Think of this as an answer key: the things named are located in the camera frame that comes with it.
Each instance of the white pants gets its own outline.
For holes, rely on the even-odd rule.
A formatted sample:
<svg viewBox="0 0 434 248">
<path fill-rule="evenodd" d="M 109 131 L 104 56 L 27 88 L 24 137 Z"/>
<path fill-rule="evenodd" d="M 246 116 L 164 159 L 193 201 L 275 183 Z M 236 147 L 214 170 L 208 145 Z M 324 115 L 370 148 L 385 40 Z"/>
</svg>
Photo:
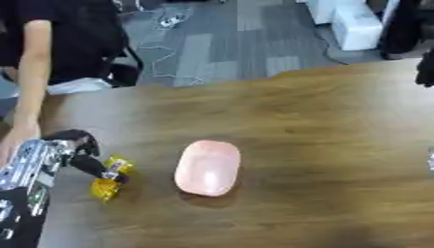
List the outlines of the white pants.
<svg viewBox="0 0 434 248">
<path fill-rule="evenodd" d="M 100 78 L 80 78 L 77 80 L 67 81 L 63 83 L 59 83 L 56 85 L 51 85 L 47 88 L 47 92 L 50 95 L 61 95 L 61 94 L 72 94 L 79 92 L 91 92 L 91 91 L 99 91 L 104 89 L 110 89 L 111 85 L 106 83 L 104 80 Z M 11 125 L 13 122 L 14 111 L 10 111 L 4 121 Z"/>
</svg>

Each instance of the cable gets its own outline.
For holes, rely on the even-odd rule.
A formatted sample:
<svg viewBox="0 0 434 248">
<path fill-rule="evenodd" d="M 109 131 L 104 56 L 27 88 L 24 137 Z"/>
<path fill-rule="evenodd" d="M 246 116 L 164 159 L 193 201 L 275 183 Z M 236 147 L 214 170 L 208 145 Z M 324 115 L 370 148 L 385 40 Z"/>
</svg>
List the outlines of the cable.
<svg viewBox="0 0 434 248">
<path fill-rule="evenodd" d="M 198 78 L 198 77 L 177 77 L 175 75 L 170 75 L 170 74 L 166 74 L 166 75 L 165 74 L 161 74 L 161 75 L 159 75 L 157 73 L 157 64 L 165 61 L 166 59 L 169 59 L 169 58 L 175 56 L 176 55 L 176 51 L 174 49 L 171 49 L 171 48 L 168 48 L 168 47 L 165 47 L 165 46 L 141 46 L 141 47 L 139 47 L 139 50 L 141 50 L 141 49 L 164 49 L 164 50 L 167 50 L 167 51 L 170 52 L 168 55 L 166 55 L 166 56 L 164 56 L 162 58 L 159 58 L 157 60 L 154 60 L 151 63 L 151 75 L 154 78 L 175 78 L 175 79 L 184 78 L 184 79 L 191 79 L 193 81 L 191 83 L 191 85 L 197 84 L 197 83 L 203 83 L 203 79 Z"/>
<path fill-rule="evenodd" d="M 162 14 L 157 18 L 157 22 L 158 22 L 158 28 L 156 28 L 157 30 L 171 30 L 173 27 L 175 27 L 177 24 L 179 24 L 180 22 L 183 22 L 187 19 L 187 14 L 176 14 L 175 16 L 183 16 L 182 20 L 178 23 L 176 23 L 176 25 L 173 25 L 171 27 L 162 27 L 161 22 L 163 17 L 165 17 L 167 15 L 167 9 L 166 7 L 162 7 Z M 203 83 L 203 79 L 198 78 L 198 77 L 178 77 L 175 75 L 170 75 L 170 74 L 159 74 L 158 70 L 157 70 L 157 65 L 171 57 L 174 57 L 176 55 L 176 50 L 166 47 L 166 46 L 143 46 L 143 44 L 140 44 L 137 48 L 137 50 L 141 50 L 141 49 L 163 49 L 169 52 L 168 55 L 159 58 L 157 60 L 154 60 L 151 62 L 151 75 L 153 78 L 174 78 L 174 79 L 190 79 L 192 81 L 192 83 L 190 85 L 193 84 L 197 84 L 197 83 Z"/>
<path fill-rule="evenodd" d="M 330 54 L 328 53 L 328 51 L 330 49 L 330 43 L 328 42 L 328 40 L 326 40 L 324 37 L 322 37 L 320 35 L 320 33 L 318 32 L 318 29 L 316 27 L 314 27 L 313 33 L 314 33 L 315 37 L 317 37 L 318 40 L 321 40 L 325 43 L 325 49 L 323 50 L 323 57 L 325 57 L 326 59 L 328 59 L 331 62 L 340 64 L 340 65 L 346 65 L 346 66 L 350 65 L 349 63 L 342 62 L 342 61 L 330 56 Z"/>
</svg>

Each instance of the black shirt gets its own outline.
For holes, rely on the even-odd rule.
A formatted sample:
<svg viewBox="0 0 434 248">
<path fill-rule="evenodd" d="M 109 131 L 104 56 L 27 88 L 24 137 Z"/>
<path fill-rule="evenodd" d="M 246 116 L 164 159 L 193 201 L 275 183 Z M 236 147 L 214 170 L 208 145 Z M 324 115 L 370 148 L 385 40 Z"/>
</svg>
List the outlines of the black shirt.
<svg viewBox="0 0 434 248">
<path fill-rule="evenodd" d="M 52 22 L 52 74 L 50 84 L 95 78 L 101 58 L 90 54 L 85 36 L 58 13 L 56 2 L 71 0 L 0 0 L 0 67 L 17 67 L 22 54 L 23 26 L 32 20 Z"/>
</svg>

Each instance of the black sleeve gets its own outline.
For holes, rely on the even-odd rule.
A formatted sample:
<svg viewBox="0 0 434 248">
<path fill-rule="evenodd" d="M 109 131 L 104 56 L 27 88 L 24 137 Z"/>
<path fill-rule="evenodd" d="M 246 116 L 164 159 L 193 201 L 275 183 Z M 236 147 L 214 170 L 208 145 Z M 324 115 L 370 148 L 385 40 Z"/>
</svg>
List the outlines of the black sleeve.
<svg viewBox="0 0 434 248">
<path fill-rule="evenodd" d="M 57 19 L 55 11 L 55 0 L 16 0 L 19 21 L 25 24 L 32 20 Z"/>
</svg>

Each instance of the black backpack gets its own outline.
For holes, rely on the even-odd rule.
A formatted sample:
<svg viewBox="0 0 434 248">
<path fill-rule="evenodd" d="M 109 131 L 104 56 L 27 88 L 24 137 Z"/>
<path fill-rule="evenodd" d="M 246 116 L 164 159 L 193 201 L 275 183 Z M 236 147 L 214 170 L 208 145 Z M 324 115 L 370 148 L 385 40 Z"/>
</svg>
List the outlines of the black backpack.
<svg viewBox="0 0 434 248">
<path fill-rule="evenodd" d="M 77 29 L 89 41 L 83 49 L 101 58 L 99 78 L 113 87 L 136 85 L 143 62 L 129 46 L 129 38 L 118 17 L 119 10 L 112 0 L 52 0 L 63 21 Z M 117 57 L 128 52 L 137 62 L 135 68 L 114 64 Z"/>
<path fill-rule="evenodd" d="M 52 0 L 55 8 L 70 26 L 92 44 L 85 46 L 89 53 L 114 59 L 129 44 L 118 9 L 112 0 Z"/>
</svg>

